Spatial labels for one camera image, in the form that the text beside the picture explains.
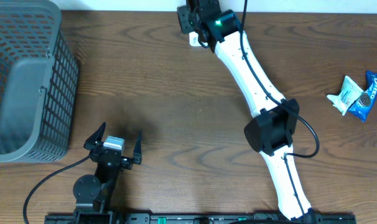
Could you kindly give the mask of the blue Oreo cookie pack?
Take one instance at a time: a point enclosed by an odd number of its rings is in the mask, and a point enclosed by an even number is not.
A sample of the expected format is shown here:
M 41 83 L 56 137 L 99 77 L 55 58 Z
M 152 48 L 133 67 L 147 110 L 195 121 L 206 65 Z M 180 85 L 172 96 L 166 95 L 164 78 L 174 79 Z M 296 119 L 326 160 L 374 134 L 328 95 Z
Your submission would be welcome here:
M 349 108 L 349 112 L 359 118 L 362 122 L 366 121 L 377 98 L 377 73 L 367 70 L 366 84 L 368 85 L 368 88 Z

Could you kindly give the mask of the mint green wipes pack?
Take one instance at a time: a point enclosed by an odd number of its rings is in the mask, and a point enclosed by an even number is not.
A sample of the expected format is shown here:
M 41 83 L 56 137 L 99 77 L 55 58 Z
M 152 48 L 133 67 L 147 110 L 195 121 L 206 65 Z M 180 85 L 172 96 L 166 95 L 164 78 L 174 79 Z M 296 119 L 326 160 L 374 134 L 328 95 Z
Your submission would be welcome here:
M 346 75 L 340 93 L 338 95 L 327 95 L 327 99 L 341 112 L 342 116 L 345 116 L 350 106 L 363 92 L 364 90 Z

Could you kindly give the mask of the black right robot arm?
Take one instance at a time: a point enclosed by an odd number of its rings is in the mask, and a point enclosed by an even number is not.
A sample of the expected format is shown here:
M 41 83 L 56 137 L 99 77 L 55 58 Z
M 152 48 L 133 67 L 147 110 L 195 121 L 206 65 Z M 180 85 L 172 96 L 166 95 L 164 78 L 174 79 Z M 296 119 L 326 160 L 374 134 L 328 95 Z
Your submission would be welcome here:
M 177 7 L 177 17 L 182 33 L 196 33 L 197 44 L 223 62 L 244 95 L 251 113 L 244 135 L 266 163 L 285 221 L 316 223 L 297 173 L 293 146 L 297 122 L 311 135 L 316 133 L 299 116 L 298 102 L 287 100 L 258 62 L 244 31 L 245 16 L 238 17 L 231 9 L 222 11 L 218 1 L 187 1 Z

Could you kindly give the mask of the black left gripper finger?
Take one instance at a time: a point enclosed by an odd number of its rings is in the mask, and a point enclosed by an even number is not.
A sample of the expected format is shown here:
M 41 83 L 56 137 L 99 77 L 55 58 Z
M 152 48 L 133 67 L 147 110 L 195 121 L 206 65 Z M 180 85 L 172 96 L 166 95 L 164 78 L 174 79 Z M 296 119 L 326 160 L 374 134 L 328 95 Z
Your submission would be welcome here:
M 133 150 L 133 157 L 142 156 L 141 141 L 142 141 L 142 131 L 140 131 L 137 136 L 136 143 Z
M 85 141 L 83 147 L 87 150 L 94 150 L 103 138 L 106 128 L 106 123 L 103 122 L 101 126 Z

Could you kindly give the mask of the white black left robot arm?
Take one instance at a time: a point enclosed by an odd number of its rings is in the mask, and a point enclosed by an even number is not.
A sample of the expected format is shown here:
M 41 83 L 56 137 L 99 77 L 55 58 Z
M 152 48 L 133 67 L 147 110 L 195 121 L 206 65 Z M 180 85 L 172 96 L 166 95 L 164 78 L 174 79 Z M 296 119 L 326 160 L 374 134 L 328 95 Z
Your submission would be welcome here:
M 108 136 L 102 140 L 103 123 L 84 143 L 89 158 L 96 163 L 94 174 L 81 176 L 73 186 L 76 209 L 73 223 L 124 223 L 124 215 L 110 209 L 111 196 L 123 170 L 142 162 L 142 132 L 139 132 L 132 157 L 124 157 L 124 139 Z

